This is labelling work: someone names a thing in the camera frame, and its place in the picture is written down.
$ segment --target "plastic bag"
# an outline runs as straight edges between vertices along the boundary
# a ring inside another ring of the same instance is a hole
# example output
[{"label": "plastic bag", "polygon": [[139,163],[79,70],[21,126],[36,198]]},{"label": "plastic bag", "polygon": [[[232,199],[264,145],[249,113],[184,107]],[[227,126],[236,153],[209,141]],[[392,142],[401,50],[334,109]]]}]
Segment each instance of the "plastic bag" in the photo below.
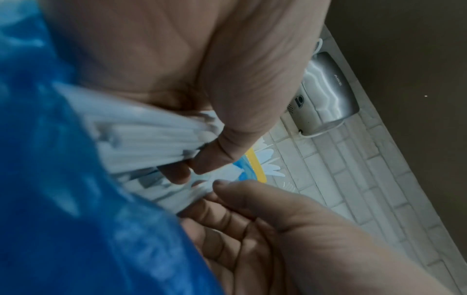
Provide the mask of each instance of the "plastic bag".
[{"label": "plastic bag", "polygon": [[175,216],[122,190],[51,81],[33,1],[0,1],[0,294],[221,294]]}]

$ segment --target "silver device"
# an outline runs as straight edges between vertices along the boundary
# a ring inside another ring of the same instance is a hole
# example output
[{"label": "silver device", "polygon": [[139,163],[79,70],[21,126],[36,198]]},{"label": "silver device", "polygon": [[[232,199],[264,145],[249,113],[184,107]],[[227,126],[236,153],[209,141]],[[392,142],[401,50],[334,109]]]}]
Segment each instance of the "silver device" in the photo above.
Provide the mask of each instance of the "silver device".
[{"label": "silver device", "polygon": [[287,107],[304,137],[329,131],[360,111],[342,70],[327,52],[313,56],[300,88]]}]

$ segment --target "yellow strip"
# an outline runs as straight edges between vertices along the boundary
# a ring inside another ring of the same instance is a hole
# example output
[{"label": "yellow strip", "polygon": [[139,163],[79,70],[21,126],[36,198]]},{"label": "yellow strip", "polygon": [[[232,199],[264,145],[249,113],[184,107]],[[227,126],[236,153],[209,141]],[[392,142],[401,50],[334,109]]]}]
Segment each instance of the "yellow strip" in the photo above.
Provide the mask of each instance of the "yellow strip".
[{"label": "yellow strip", "polygon": [[254,173],[256,174],[256,178],[259,182],[266,183],[266,175],[264,174],[263,168],[261,168],[261,164],[256,157],[253,149],[249,149],[245,156],[247,156],[248,162],[250,162],[251,167],[253,168]]}]

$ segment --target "dark brown surface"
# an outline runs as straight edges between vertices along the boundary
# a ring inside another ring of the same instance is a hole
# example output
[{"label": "dark brown surface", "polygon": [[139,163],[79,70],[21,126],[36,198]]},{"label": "dark brown surface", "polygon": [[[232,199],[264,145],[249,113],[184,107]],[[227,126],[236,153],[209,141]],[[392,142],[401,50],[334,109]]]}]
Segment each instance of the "dark brown surface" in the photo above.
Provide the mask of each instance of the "dark brown surface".
[{"label": "dark brown surface", "polygon": [[467,258],[467,1],[334,0],[326,24]]}]

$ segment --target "human hand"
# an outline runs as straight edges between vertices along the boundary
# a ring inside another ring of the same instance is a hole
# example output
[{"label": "human hand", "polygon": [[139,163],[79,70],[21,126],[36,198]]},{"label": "human hand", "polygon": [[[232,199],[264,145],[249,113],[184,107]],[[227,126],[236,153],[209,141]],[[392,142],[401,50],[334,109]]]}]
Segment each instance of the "human hand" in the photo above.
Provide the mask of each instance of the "human hand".
[{"label": "human hand", "polygon": [[[214,108],[225,128],[190,163],[198,174],[238,160],[276,123],[329,2],[39,0],[81,84],[170,110]],[[190,175],[186,162],[161,171],[177,183]]]},{"label": "human hand", "polygon": [[226,294],[450,294],[309,198],[255,181],[214,192],[181,213],[182,226]]}]

